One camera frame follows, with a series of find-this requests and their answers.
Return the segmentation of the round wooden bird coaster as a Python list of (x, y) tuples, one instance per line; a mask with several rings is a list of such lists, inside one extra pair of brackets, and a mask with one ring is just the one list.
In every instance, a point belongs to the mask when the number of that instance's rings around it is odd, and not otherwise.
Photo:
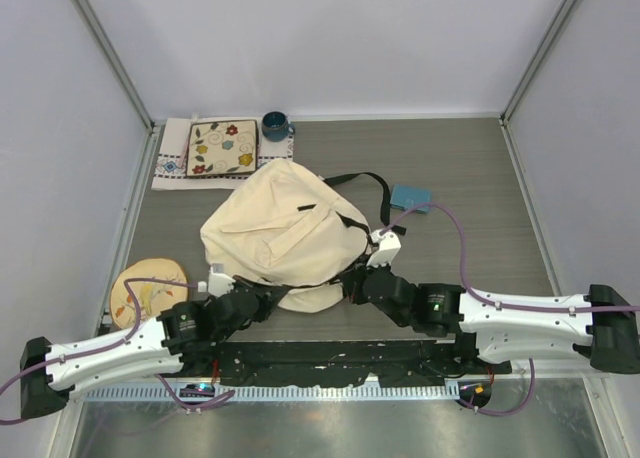
[[(153, 278), (171, 282), (186, 283), (187, 277), (182, 267), (174, 260), (150, 258), (134, 263), (125, 269), (112, 286), (109, 297), (109, 311), (113, 325), (118, 329), (131, 328), (135, 323), (135, 306), (124, 281), (131, 278)], [(130, 284), (140, 309), (141, 320), (156, 317), (180, 302), (185, 302), (189, 290), (156, 282), (135, 282)]]

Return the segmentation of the dark blue ceramic mug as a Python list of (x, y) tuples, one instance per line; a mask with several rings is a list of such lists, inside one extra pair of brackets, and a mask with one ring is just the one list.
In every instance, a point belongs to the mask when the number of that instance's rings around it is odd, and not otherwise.
[(266, 140), (281, 142), (295, 135), (295, 126), (283, 112), (271, 111), (263, 116), (261, 131)]

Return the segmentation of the floral square ceramic plate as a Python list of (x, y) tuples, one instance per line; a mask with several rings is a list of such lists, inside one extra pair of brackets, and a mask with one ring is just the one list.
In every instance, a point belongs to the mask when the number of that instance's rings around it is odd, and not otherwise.
[(194, 123), (188, 134), (186, 177), (252, 174), (258, 166), (258, 148), (255, 120)]

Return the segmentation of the cream canvas backpack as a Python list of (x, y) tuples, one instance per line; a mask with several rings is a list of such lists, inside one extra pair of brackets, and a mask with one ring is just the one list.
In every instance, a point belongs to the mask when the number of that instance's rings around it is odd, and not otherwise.
[(288, 293), (279, 307), (318, 313), (359, 293), (378, 233), (337, 192), (356, 179), (322, 178), (283, 159), (260, 168), (200, 229), (209, 265)]

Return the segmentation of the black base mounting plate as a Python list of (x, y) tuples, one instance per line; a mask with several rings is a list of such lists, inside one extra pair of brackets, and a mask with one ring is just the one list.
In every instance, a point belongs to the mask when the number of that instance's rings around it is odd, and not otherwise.
[(326, 342), (226, 342), (184, 365), (178, 377), (217, 378), (226, 386), (345, 388), (369, 376), (384, 388), (431, 386), (469, 375), (512, 372), (489, 364), (470, 341), (431, 339)]

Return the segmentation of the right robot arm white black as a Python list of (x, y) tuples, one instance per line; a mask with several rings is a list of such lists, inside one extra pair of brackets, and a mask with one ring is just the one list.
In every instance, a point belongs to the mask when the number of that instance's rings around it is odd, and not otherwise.
[(364, 265), (344, 274), (341, 285), (349, 301), (373, 305), (400, 328), (429, 338), (455, 336), (451, 358), (465, 373), (485, 363), (576, 355), (601, 372), (639, 371), (639, 309), (608, 285), (561, 297), (501, 295), (445, 283), (412, 284), (387, 266)]

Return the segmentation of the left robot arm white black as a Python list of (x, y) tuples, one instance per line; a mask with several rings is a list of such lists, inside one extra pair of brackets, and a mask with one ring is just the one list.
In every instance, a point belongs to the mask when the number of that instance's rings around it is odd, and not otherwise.
[(128, 330), (57, 345), (33, 338), (20, 360), (20, 419), (56, 413), (72, 397), (131, 378), (203, 376), (218, 359), (218, 347), (266, 320), (283, 296), (276, 287), (236, 282), (221, 296), (180, 302)]

